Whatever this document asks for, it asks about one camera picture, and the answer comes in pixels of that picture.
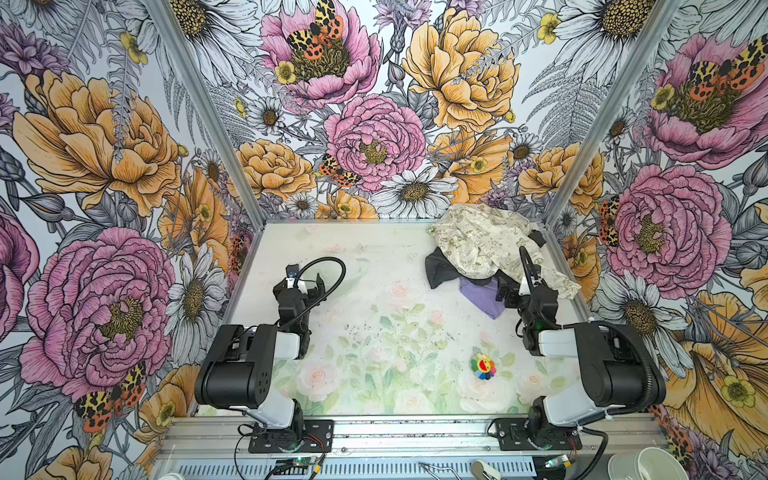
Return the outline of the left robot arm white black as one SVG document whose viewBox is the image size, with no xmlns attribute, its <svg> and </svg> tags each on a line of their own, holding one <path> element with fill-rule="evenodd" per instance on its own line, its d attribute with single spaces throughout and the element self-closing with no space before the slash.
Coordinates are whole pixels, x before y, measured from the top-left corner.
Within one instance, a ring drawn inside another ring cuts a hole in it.
<svg viewBox="0 0 768 480">
<path fill-rule="evenodd" d="M 310 345 L 309 311 L 326 293 L 321 277 L 287 278 L 273 293 L 276 324 L 221 326 L 195 382 L 198 404 L 238 412 L 254 421 L 249 450 L 297 451 L 308 437 L 299 402 L 272 385 L 275 364 L 304 358 Z"/>
</svg>

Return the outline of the purple cloth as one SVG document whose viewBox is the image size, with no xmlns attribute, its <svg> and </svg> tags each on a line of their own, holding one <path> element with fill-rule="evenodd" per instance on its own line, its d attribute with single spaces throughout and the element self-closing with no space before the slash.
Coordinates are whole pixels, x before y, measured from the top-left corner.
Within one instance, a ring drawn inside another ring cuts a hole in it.
<svg viewBox="0 0 768 480">
<path fill-rule="evenodd" d="M 498 280 L 495 277 L 473 281 L 460 278 L 460 293 L 475 307 L 492 319 L 497 319 L 506 309 L 501 300 L 497 300 Z"/>
</svg>

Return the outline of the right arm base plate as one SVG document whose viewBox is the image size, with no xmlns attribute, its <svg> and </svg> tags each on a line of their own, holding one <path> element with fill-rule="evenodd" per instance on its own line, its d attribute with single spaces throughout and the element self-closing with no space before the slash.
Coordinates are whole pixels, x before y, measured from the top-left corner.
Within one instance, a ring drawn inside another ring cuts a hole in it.
<svg viewBox="0 0 768 480">
<path fill-rule="evenodd" d="M 582 442 L 575 428 L 530 425 L 522 417 L 497 418 L 486 434 L 494 438 L 501 451 L 579 451 Z"/>
</svg>

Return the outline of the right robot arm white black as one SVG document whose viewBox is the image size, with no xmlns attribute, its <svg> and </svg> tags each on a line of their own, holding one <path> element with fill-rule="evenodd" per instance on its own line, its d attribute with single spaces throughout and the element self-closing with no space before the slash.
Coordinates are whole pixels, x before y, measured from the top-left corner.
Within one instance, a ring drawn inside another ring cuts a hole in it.
<svg viewBox="0 0 768 480">
<path fill-rule="evenodd" d="M 579 449 L 588 425 L 664 400 L 662 375 L 633 327 L 597 320 L 561 325 L 556 291 L 541 279 L 524 286 L 518 302 L 523 346 L 535 357 L 575 360 L 578 379 L 536 398 L 526 419 L 496 420 L 501 450 Z"/>
</svg>

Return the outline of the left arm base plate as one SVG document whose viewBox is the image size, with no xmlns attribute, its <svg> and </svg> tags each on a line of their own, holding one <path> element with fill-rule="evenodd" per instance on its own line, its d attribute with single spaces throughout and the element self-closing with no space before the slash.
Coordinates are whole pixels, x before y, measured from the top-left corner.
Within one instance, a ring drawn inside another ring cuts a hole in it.
<svg viewBox="0 0 768 480">
<path fill-rule="evenodd" d="M 332 449 L 335 422 L 304 420 L 286 429 L 266 430 L 251 436 L 251 454 L 328 453 Z"/>
</svg>

